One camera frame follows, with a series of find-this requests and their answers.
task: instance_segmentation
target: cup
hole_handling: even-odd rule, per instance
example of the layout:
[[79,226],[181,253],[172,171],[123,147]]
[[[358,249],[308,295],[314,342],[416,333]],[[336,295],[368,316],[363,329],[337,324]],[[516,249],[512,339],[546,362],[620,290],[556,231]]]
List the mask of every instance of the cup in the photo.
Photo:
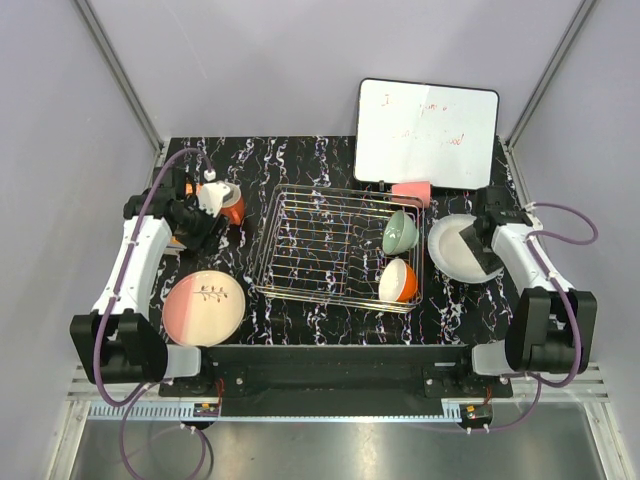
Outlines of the cup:
[[402,203],[403,205],[411,205],[418,208],[428,208],[431,203],[431,183],[429,182],[408,182],[396,183],[391,186],[391,193],[395,195],[407,195],[409,197],[417,197],[422,202],[412,198],[391,197],[391,201]]
[[382,251],[385,255],[398,255],[418,244],[420,232],[413,219],[402,210],[398,210],[389,219],[382,236]]
[[224,201],[220,213],[225,217],[229,217],[233,225],[240,225],[244,218],[244,198],[240,187],[233,183],[224,182],[231,189],[231,197]]
[[418,291],[418,280],[413,269],[401,258],[395,258],[382,272],[378,297],[383,302],[406,303]]

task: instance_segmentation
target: whiteboard frame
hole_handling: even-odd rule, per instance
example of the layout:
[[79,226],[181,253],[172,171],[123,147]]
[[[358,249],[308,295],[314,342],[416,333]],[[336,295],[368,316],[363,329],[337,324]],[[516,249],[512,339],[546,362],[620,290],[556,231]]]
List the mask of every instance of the whiteboard frame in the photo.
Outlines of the whiteboard frame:
[[[472,90],[472,91],[476,91],[476,92],[494,93],[496,95],[496,99],[497,99],[497,103],[496,103],[496,121],[495,121],[495,123],[493,125],[493,141],[494,141],[494,145],[495,145],[496,132],[497,132],[497,129],[498,129],[498,116],[500,115],[500,94],[496,90],[492,90],[490,88],[476,88],[476,87],[466,87],[466,86],[460,86],[460,85],[443,85],[443,84],[438,84],[438,83],[410,82],[410,81],[405,81],[405,80],[393,80],[393,79],[388,79],[388,78],[366,77],[366,78],[363,78],[360,81],[360,84],[358,85],[358,111],[356,113],[356,146],[355,146],[354,159],[353,159],[353,178],[355,178],[356,181],[361,182],[361,183],[380,183],[380,182],[382,182],[382,183],[391,183],[391,182],[387,182],[383,178],[371,181],[371,180],[361,180],[360,178],[358,178],[356,176],[356,163],[358,161],[358,138],[359,138],[358,129],[359,129],[359,126],[360,126],[360,100],[361,100],[361,97],[362,97],[362,84],[364,82],[366,82],[367,80],[374,80],[374,81],[378,81],[378,82],[404,83],[404,84],[408,84],[408,85],[422,85],[422,86],[425,86],[425,87],[444,87],[444,88],[452,88],[452,89],[459,89],[459,90]],[[491,153],[490,162],[493,163],[493,151]],[[456,188],[456,187],[442,187],[442,188],[465,190],[465,191],[475,190],[475,189]]]

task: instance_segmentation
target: green bowl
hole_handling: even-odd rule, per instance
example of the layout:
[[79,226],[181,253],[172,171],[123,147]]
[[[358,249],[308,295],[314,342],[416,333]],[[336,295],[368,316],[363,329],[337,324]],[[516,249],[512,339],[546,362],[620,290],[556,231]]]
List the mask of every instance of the green bowl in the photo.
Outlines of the green bowl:
[[399,255],[418,244],[420,232],[409,215],[398,210],[391,215],[382,237],[382,251],[385,255]]

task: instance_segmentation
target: metal frame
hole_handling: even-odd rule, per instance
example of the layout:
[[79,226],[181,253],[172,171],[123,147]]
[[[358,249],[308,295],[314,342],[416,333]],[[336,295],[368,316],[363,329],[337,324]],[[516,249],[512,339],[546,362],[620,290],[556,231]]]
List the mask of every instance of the metal frame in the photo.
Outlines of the metal frame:
[[522,132],[529,123],[533,112],[538,107],[538,104],[542,100],[542,97],[547,91],[547,88],[549,88],[549,84],[558,71],[558,67],[560,67],[560,65],[564,61],[569,49],[582,30],[582,27],[584,27],[585,22],[589,18],[589,15],[593,11],[598,1],[599,0],[582,0],[580,5],[578,6],[578,9],[574,13],[573,18],[571,18],[571,21],[567,26],[567,29],[562,35],[558,46],[551,55],[551,59],[549,60],[549,63],[547,63],[547,66],[545,67],[540,80],[538,80],[538,83],[534,88],[531,97],[529,97],[527,105],[524,107],[524,110],[520,114],[520,118],[518,119],[513,132],[511,132],[511,135],[507,139],[507,145],[509,145],[510,147],[514,147],[515,144],[518,143],[518,140],[520,139]]
[[[149,115],[142,105],[138,95],[136,94],[122,64],[120,63],[116,52],[108,39],[108,36],[101,25],[97,15],[91,6],[90,0],[72,0],[78,14],[85,22],[97,48],[103,56],[108,68],[120,88],[123,96],[132,113],[139,122],[144,134],[155,151],[154,166],[163,163],[166,156],[167,144],[153,125]],[[539,105],[544,93],[546,92],[550,82],[555,76],[560,64],[565,59],[567,52],[573,45],[578,33],[581,31],[589,15],[592,13],[598,0],[583,0],[571,19],[567,29],[565,30],[558,46],[554,50],[540,80],[538,81],[534,91],[532,92],[525,108],[523,109],[513,132],[503,143],[503,148],[507,154],[507,161],[513,174],[513,180],[521,201],[528,203],[530,201],[529,192],[526,188],[524,180],[520,176],[518,169],[513,161],[513,147],[522,135],[531,116]],[[77,451],[80,446],[80,440],[84,431],[87,419],[98,418],[97,413],[100,407],[101,399],[95,386],[90,384],[82,370],[76,372],[68,400],[64,403],[61,419],[56,430],[56,443],[53,449],[51,462],[49,464],[46,478],[49,479],[68,479],[76,459]],[[512,398],[501,399],[494,398],[495,403],[519,403],[526,398],[531,398],[535,385],[526,379],[514,380]],[[132,389],[131,385],[110,386],[109,390],[112,394],[118,396],[129,393]],[[142,398],[144,402],[142,406],[148,407],[153,414],[153,418],[157,420],[175,420],[175,411],[172,408],[184,407],[187,410],[193,406],[194,402],[203,401],[217,402],[216,397],[205,398],[180,398],[176,402],[175,398],[165,398],[158,395],[157,389],[153,389]],[[443,400],[443,411],[455,413],[456,408],[460,404],[474,403],[479,398],[464,399],[446,399]],[[559,390],[548,388],[543,389],[542,402],[571,402],[580,403],[585,408],[588,422],[597,446],[603,468],[608,479],[619,478],[635,478],[633,469],[628,459],[627,452],[624,447],[620,431],[613,416],[611,403],[606,392],[606,388],[600,370],[597,364],[590,364],[587,371],[580,375],[570,386]],[[286,421],[276,418],[252,418],[252,421]],[[398,417],[382,417],[382,418],[366,418],[360,419],[364,421],[403,421],[405,419]]]
[[149,118],[144,106],[140,102],[127,73],[116,55],[113,45],[111,45],[111,42],[109,41],[109,37],[107,36],[104,27],[100,23],[100,20],[91,6],[91,2],[89,0],[72,1],[78,11],[78,14],[89,30],[96,47],[98,47],[102,58],[109,67],[120,92],[122,92],[122,96],[131,108],[131,112],[136,120],[138,120],[147,140],[151,144],[151,147],[156,153],[160,152],[164,141],[158,134],[156,127],[153,125],[153,122]]
[[[122,396],[131,391],[132,385],[114,385],[110,387],[112,394]],[[492,402],[520,403],[528,401],[535,392],[535,382],[526,379],[513,381],[513,398],[494,398]],[[300,418],[300,417],[252,417],[252,418],[230,418],[223,415],[218,421],[264,421],[264,422],[291,422],[291,421],[321,421],[321,422],[457,422],[459,420],[460,405],[467,403],[477,403],[482,399],[443,399],[443,411],[445,418],[410,418],[410,417],[351,417],[351,418]],[[157,388],[150,390],[142,397],[142,407],[140,415],[133,417],[132,421],[149,420],[153,418],[158,421],[175,421],[175,408],[182,408],[188,412],[193,407],[194,402],[217,403],[216,397],[205,398],[175,398],[160,397]],[[609,480],[633,479],[635,478],[633,468],[629,461],[628,453],[625,449],[620,430],[613,415],[611,403],[602,379],[600,369],[596,363],[590,363],[587,370],[579,375],[568,387],[560,390],[545,388],[541,397],[541,402],[545,403],[578,403],[581,404],[587,415],[587,420],[593,435],[598,455]],[[64,405],[64,416],[58,429],[57,444],[53,451],[48,474],[45,478],[49,480],[68,479],[80,446],[80,439],[84,426],[88,419],[100,419],[106,421],[117,421],[120,417],[115,410],[106,410],[102,404],[99,393],[95,386],[90,384],[84,377],[81,367],[78,367],[69,392],[68,401]]]

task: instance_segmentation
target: wire dish rack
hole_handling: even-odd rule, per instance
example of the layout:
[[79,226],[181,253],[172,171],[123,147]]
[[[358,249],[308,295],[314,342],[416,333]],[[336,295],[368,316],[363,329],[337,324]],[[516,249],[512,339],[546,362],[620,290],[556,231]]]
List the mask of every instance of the wire dish rack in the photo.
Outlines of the wire dish rack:
[[[269,298],[409,312],[422,301],[424,210],[401,199],[422,205],[390,193],[278,185],[254,262],[256,289]],[[399,209],[414,220],[420,239],[411,250],[387,257],[383,232]],[[416,273],[418,292],[407,303],[383,302],[380,276],[398,257]]]

